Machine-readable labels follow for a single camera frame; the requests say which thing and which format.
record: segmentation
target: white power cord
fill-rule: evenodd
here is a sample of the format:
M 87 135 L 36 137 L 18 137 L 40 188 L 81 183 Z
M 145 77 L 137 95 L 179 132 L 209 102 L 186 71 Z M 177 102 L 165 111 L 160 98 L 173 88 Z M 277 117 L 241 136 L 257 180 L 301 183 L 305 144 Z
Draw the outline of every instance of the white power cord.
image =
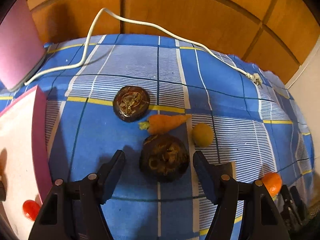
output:
M 177 39 L 177 40 L 180 40 L 180 41 L 185 41 L 185 42 L 189 42 L 191 44 L 194 44 L 194 45 L 197 45 L 199 47 L 202 47 L 204 48 L 208 53 L 210 53 L 212 56 L 214 56 L 215 58 L 217 58 L 218 60 L 220 60 L 221 62 L 227 64 L 228 66 L 230 66 L 231 68 L 235 69 L 236 71 L 239 71 L 240 73 L 242 73 L 243 75 L 245 75 L 247 78 L 249 78 L 250 80 L 252 80 L 254 83 L 256 83 L 257 81 L 257 78 L 255 75 L 252 75 L 250 73 L 247 73 L 246 71 L 240 69 L 240 68 L 237 68 L 235 66 L 232 66 L 224 61 L 222 61 L 221 59 L 219 59 L 216 55 L 214 55 L 211 50 L 209 50 L 206 46 L 204 46 L 203 44 L 201 43 L 198 43 L 198 42 L 195 42 L 195 41 L 190 41 L 190 40 L 187 40 L 187 39 L 184 39 L 182 37 L 179 37 L 169 31 L 167 31 L 166 29 L 160 27 L 159 25 L 156 25 L 154 23 L 148 23 L 148 22 L 141 22 L 141 21 L 135 21 L 135 20 L 130 20 L 130 19 L 126 19 L 126 18 L 123 18 L 119 15 L 116 15 L 114 14 L 113 12 L 111 12 L 110 10 L 108 10 L 107 8 L 102 8 L 98 14 L 96 15 L 96 17 L 94 18 L 91 26 L 90 26 L 90 29 L 89 29 L 89 32 L 88 32 L 88 35 L 87 35 L 87 38 L 85 40 L 85 44 L 84 44 L 84 51 L 83 51 L 83 54 L 82 54 L 82 58 L 81 60 L 77 63 L 77 64 L 73 64 L 73 65 L 67 65 L 67 66 L 60 66 L 60 67 L 54 67 L 54 68 L 50 68 L 50 69 L 47 69 L 47 70 L 43 70 L 39 73 L 37 73 L 36 75 L 34 75 L 32 78 L 30 78 L 27 82 L 25 82 L 24 84 L 27 86 L 29 85 L 33 80 L 35 80 L 36 78 L 44 75 L 44 74 L 47 74 L 47 73 L 51 73 L 51 72 L 54 72 L 54 71 L 59 71 L 59 70 L 65 70 L 65 69 L 72 69 L 72 68 L 77 68 L 77 67 L 80 67 L 84 64 L 85 62 L 85 59 L 86 59 L 86 55 L 87 55 L 87 50 L 88 50 L 88 46 L 89 46 L 89 41 L 90 41 L 90 38 L 91 38 L 91 35 L 92 35 L 92 32 L 93 32 L 93 29 L 94 29 L 94 26 L 96 25 L 97 23 L 97 20 L 99 19 L 100 15 L 102 14 L 103 11 L 106 11 L 109 15 L 111 15 L 112 17 L 120 20 L 120 21 L 124 21 L 124 22 L 128 22 L 128 23 L 134 23 L 134 24 L 139 24 L 139 25 L 146 25 L 146 26 L 151 26 L 151 27 L 154 27 L 154 28 L 157 28 L 158 30 L 161 30 L 162 32 L 170 35 L 171 37 Z

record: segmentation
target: red oval object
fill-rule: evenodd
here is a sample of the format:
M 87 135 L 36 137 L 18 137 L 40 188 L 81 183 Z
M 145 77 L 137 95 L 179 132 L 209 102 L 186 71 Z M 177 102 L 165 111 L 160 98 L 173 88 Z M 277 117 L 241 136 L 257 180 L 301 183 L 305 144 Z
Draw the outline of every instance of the red oval object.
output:
M 26 218 L 36 221 L 37 215 L 40 211 L 40 206 L 34 200 L 26 200 L 22 205 L 22 211 Z

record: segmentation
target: wooden headboard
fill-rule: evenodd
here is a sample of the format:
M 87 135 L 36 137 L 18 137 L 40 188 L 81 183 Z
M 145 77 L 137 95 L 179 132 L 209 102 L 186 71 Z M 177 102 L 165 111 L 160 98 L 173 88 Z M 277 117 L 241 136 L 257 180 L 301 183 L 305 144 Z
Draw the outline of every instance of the wooden headboard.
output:
M 302 0 L 28 0 L 43 42 L 85 37 L 107 7 L 158 24 L 210 49 L 271 70 L 286 83 L 315 45 L 320 27 Z M 101 15 L 93 34 L 165 35 Z

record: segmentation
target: lemon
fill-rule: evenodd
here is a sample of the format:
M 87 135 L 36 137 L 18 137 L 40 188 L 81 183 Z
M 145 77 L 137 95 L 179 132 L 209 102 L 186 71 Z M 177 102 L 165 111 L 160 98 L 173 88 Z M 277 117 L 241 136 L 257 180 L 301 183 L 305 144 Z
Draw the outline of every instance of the lemon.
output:
M 192 137 L 197 146 L 208 147 L 214 139 L 214 133 L 206 123 L 198 123 L 192 130 Z

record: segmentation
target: orange carrot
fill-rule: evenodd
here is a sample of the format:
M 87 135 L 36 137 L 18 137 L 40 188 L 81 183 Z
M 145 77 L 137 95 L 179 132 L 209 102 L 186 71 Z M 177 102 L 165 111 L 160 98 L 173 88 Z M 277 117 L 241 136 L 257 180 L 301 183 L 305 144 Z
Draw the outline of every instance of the orange carrot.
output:
M 148 130 L 151 135 L 164 134 L 170 130 L 182 125 L 191 117 L 191 114 L 186 115 L 164 115 L 155 114 L 148 117 L 147 122 L 140 122 L 141 130 Z

